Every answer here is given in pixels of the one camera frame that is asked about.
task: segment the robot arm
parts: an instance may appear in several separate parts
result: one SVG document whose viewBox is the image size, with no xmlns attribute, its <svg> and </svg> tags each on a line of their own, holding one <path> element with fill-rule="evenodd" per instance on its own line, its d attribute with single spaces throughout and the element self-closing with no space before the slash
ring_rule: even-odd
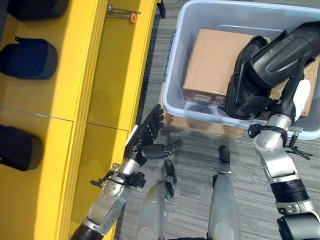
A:
<svg viewBox="0 0 320 240">
<path fill-rule="evenodd" d="M 249 135 L 254 137 L 254 148 L 275 196 L 275 205 L 278 212 L 284 215 L 277 220 L 284 240 L 320 239 L 319 214 L 307 194 L 292 158 L 284 149 L 289 147 L 292 149 L 290 153 L 306 158 L 307 153 L 294 147 L 299 132 L 296 131 L 289 146 L 285 146 L 287 131 L 304 108 L 304 103 L 300 103 L 306 100 L 305 95 L 309 95 L 304 87 L 305 80 L 301 80 L 304 77 L 303 65 L 304 62 L 301 61 L 284 88 L 280 100 L 271 108 L 266 126 L 255 124 L 248 130 Z"/>
<path fill-rule="evenodd" d="M 139 169 L 147 159 L 168 157 L 182 145 L 181 140 L 154 144 L 159 129 L 163 127 L 163 112 L 161 106 L 156 105 L 145 121 L 134 127 L 127 140 L 122 163 L 113 164 L 103 178 L 91 181 L 93 185 L 101 188 L 101 194 L 70 240 L 102 240 L 117 221 L 121 209 L 131 195 L 131 187 L 144 187 L 145 175 L 139 172 Z"/>
</svg>

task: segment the brown cardboard box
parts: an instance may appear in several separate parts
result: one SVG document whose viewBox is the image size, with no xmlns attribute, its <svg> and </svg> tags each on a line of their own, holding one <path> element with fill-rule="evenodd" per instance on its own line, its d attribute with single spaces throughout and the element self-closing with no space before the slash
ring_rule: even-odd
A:
<svg viewBox="0 0 320 240">
<path fill-rule="evenodd" d="M 160 99 L 162 96 L 162 90 L 163 90 L 164 84 L 162 84 L 161 87 L 161 93 L 160 93 Z M 193 131 L 198 132 L 209 132 L 219 135 L 224 135 L 228 137 L 235 137 L 235 138 L 241 138 L 243 129 L 235 126 L 228 126 L 223 125 L 220 123 L 214 123 L 214 122 L 207 122 L 207 121 L 201 121 L 181 116 L 174 116 L 166 111 L 163 113 L 164 120 L 162 121 L 163 124 L 175 128 L 181 128 L 181 129 L 192 129 Z"/>
<path fill-rule="evenodd" d="M 189 60 L 183 90 L 188 100 L 212 103 L 225 96 L 238 54 L 252 35 L 199 29 Z"/>
</svg>

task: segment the gray plastic bin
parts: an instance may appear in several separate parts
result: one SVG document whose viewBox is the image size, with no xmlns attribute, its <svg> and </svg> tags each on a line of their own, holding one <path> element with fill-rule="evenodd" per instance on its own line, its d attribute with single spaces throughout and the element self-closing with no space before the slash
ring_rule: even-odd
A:
<svg viewBox="0 0 320 240">
<path fill-rule="evenodd" d="M 215 106 L 185 100 L 182 87 L 198 30 L 223 30 L 275 38 L 283 30 L 290 32 L 302 23 L 315 21 L 320 21 L 320 10 L 314 8 L 226 0 L 191 0 L 187 2 L 180 10 L 172 42 L 161 97 L 164 109 L 175 116 L 244 129 L 248 129 L 249 125 L 253 123 L 266 123 L 264 120 L 232 118 L 224 110 Z M 319 77 L 320 73 L 309 115 L 302 117 L 295 123 L 296 126 L 303 127 L 303 132 L 299 135 L 300 139 L 311 140 L 320 137 Z"/>
</svg>

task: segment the striped carpet floor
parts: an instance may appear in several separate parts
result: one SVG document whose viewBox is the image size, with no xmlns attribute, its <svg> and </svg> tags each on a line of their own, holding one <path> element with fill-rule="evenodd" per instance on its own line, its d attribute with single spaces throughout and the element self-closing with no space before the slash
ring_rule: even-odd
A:
<svg viewBox="0 0 320 240">
<path fill-rule="evenodd" d="M 161 84 L 165 51 L 175 31 L 179 10 L 185 0 L 164 0 L 166 18 L 156 15 L 144 73 L 137 123 L 157 104 Z M 319 0 L 262 0 L 256 2 L 299 5 L 320 8 Z M 192 129 L 164 127 L 157 143 L 183 140 L 181 149 L 170 159 L 173 161 L 178 185 L 174 198 L 166 202 L 164 236 L 205 237 L 207 234 L 212 195 L 212 176 L 218 167 L 218 148 L 229 147 L 233 171 L 233 187 L 237 202 L 241 239 L 280 240 L 276 219 L 280 217 L 274 196 L 257 157 L 253 140 L 243 134 L 241 138 L 200 133 Z M 314 154 L 310 161 L 295 155 L 294 163 L 307 188 L 309 196 L 320 209 L 320 140 L 297 143 L 301 149 Z M 133 239 L 140 204 L 157 179 L 165 173 L 163 160 L 149 160 L 141 169 L 147 180 L 143 192 L 133 191 L 117 222 L 116 240 Z"/>
</svg>

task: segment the yellow cabinet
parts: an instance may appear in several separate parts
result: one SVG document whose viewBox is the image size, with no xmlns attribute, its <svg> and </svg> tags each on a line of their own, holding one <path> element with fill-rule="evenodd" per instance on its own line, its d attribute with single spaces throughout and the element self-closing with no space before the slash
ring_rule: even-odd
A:
<svg viewBox="0 0 320 240">
<path fill-rule="evenodd" d="M 87 121 L 130 131 L 136 122 L 157 1 L 113 0 L 112 4 L 120 9 L 140 11 L 141 15 L 135 24 L 106 19 Z"/>
<path fill-rule="evenodd" d="M 70 235 L 82 223 L 89 207 L 97 200 L 101 189 L 91 185 L 106 175 L 113 163 L 122 161 L 128 132 L 87 123 L 74 193 Z"/>
<path fill-rule="evenodd" d="M 34 170 L 0 165 L 1 240 L 66 240 L 99 196 L 89 181 L 122 160 L 136 121 L 157 2 L 113 0 L 141 12 L 135 24 L 105 19 L 108 0 L 69 0 L 55 19 L 8 16 L 1 48 L 15 36 L 43 38 L 55 46 L 58 66 L 45 80 L 0 73 L 0 124 L 45 146 Z"/>
<path fill-rule="evenodd" d="M 0 124 L 37 135 L 44 145 L 34 170 L 0 165 L 0 239 L 54 239 L 73 123 L 0 107 Z"/>
</svg>

